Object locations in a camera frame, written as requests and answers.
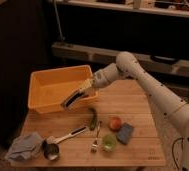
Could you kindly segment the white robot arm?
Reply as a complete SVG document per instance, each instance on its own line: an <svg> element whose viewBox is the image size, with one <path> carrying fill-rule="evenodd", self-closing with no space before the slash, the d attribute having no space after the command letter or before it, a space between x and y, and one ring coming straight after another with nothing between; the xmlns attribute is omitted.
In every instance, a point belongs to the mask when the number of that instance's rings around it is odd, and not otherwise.
<svg viewBox="0 0 189 171"><path fill-rule="evenodd" d="M167 116L173 127L184 138L184 149L179 171L189 171L189 103L146 72L130 52L120 52L116 62L100 69L80 87L81 92L105 88L119 78L131 76Z"/></svg>

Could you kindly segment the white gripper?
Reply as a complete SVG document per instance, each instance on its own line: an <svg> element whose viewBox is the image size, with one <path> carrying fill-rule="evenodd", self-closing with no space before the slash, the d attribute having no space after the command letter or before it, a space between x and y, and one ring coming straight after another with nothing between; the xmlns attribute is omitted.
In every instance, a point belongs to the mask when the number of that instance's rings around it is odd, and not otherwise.
<svg viewBox="0 0 189 171"><path fill-rule="evenodd" d="M86 79L79 88L79 92L83 96L90 96L95 92L95 88L104 88L108 86L110 82L105 77L104 73L102 71L97 71L93 74L93 80L92 79Z"/></svg>

